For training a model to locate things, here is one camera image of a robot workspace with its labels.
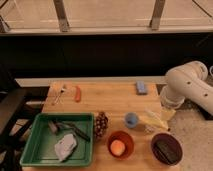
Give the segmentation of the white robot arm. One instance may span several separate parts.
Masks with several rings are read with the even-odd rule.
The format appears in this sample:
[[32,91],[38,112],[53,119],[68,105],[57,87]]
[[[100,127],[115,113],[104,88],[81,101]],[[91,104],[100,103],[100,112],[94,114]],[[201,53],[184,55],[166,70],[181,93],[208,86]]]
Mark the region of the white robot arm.
[[171,68],[165,74],[166,85],[160,92],[161,103],[178,109],[189,99],[206,120],[213,120],[213,86],[206,83],[208,69],[200,61],[191,61]]

